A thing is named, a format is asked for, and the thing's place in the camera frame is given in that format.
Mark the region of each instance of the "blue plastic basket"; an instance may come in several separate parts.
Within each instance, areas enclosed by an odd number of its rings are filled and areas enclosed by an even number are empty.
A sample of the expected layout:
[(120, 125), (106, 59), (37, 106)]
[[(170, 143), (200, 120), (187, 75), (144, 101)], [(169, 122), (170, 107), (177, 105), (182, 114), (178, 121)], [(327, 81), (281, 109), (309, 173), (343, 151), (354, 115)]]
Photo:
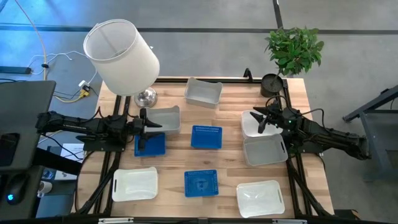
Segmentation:
[(186, 197), (218, 195), (217, 170), (186, 171), (184, 180)]
[(191, 146), (205, 149), (221, 149), (223, 147), (223, 128), (216, 126), (192, 127)]
[(163, 156), (166, 154), (166, 135), (164, 133), (152, 137), (145, 142), (145, 149), (140, 152), (138, 150), (139, 135), (134, 140), (134, 156)]

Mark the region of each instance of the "paper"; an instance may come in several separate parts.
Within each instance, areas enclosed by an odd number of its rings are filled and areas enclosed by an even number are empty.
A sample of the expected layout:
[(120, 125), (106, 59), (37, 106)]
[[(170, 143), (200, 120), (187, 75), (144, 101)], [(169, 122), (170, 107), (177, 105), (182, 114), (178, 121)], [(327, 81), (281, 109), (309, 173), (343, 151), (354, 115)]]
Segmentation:
[[(76, 154), (79, 158), (84, 158), (83, 146), (84, 144), (64, 144), (62, 145), (65, 149), (68, 149), (72, 153)], [(62, 149), (61, 156), (66, 157), (67, 159), (71, 159), (77, 161), (78, 159), (70, 154), (70, 152)], [(76, 175), (67, 174), (65, 172), (57, 170), (55, 173), (55, 180), (76, 180)]]

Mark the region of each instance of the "lamp base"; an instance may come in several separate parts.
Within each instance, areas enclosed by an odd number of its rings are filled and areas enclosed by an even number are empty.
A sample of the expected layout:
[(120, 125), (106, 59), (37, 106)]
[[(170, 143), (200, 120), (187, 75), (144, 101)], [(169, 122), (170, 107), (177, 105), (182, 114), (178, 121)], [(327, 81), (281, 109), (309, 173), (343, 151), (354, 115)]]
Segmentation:
[(156, 101), (157, 101), (157, 93), (151, 87), (149, 87), (142, 93), (134, 95), (134, 102), (136, 102), (136, 105), (140, 108), (153, 107), (156, 104)]

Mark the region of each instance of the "concrete floor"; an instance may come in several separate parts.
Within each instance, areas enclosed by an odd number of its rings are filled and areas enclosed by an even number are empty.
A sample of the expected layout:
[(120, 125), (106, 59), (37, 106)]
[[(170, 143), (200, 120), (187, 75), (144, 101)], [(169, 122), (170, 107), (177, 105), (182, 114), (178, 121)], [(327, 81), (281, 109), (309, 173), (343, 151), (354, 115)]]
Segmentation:
[[(272, 0), (118, 0), (28, 1), (20, 0), (36, 24), (93, 26), (108, 19), (127, 19), (138, 27), (277, 28)], [(396, 30), (398, 2), (395, 0), (279, 0), (286, 28)], [(0, 23), (26, 24), (14, 1), (0, 12)], [(83, 32), (41, 32), (47, 52), (83, 52)], [(143, 33), (160, 60), (160, 75), (240, 77), (246, 67), (261, 77), (275, 72), (264, 55), (267, 34)], [(325, 110), (325, 124), (344, 131), (363, 133), (354, 120), (343, 115), (397, 84), (398, 36), (319, 35), (325, 41), (321, 67), (305, 79), (311, 107)], [(0, 31), (0, 65), (26, 66), (31, 56), (42, 54), (35, 33)], [(57, 90), (74, 93), (82, 79), (91, 78), (94, 68), (79, 55), (73, 61), (61, 56), (52, 64), (49, 78)], [(39, 69), (41, 62), (33, 65)], [(41, 76), (4, 75), (0, 78), (40, 80)], [(99, 90), (100, 77), (92, 85)], [(96, 97), (74, 104), (53, 100), (51, 109), (72, 116), (90, 117)], [(313, 114), (320, 121), (320, 114)], [(77, 142), (73, 134), (56, 135), (60, 142)], [(364, 220), (398, 221), (397, 182), (365, 183), (362, 176), (373, 168), (337, 150), (325, 153), (326, 174), (335, 209), (356, 209)]]

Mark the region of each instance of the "butcher block tabletop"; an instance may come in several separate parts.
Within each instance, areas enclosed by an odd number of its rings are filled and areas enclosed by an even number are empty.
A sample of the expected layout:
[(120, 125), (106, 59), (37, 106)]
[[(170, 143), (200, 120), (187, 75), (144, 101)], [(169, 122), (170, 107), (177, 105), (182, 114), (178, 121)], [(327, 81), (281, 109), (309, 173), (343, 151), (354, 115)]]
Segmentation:
[[(310, 105), (301, 78), (287, 79), (293, 108), (309, 111)], [(155, 167), (159, 175), (158, 194), (150, 200), (114, 202), (112, 216), (124, 217), (211, 217), (241, 218), (236, 199), (238, 184), (265, 180), (278, 181), (285, 204), (285, 212), (259, 218), (293, 218), (286, 163), (249, 167), (243, 154), (241, 113), (253, 106), (264, 106), (267, 98), (260, 95), (260, 84), (223, 84), (220, 103), (215, 109), (187, 104), (184, 98), (186, 83), (155, 83), (152, 88), (158, 94), (153, 108), (180, 107), (181, 132), (167, 136), (166, 155), (159, 157), (134, 157), (134, 142), (122, 153), (120, 169)], [(104, 116), (112, 114), (116, 95), (103, 83), (97, 107)], [(129, 114), (139, 114), (139, 108), (131, 99)], [(223, 128), (221, 149), (194, 149), (191, 147), (193, 125), (220, 126)], [(302, 154), (308, 188), (330, 213), (333, 213), (330, 193), (322, 161), (313, 154)], [(104, 153), (95, 152), (85, 162), (78, 182), (78, 206), (82, 206), (93, 193), (100, 179)], [(216, 169), (219, 194), (215, 197), (186, 198), (184, 172), (187, 170)], [(303, 197), (298, 189), (300, 208)], [(106, 204), (108, 189), (103, 196)]]

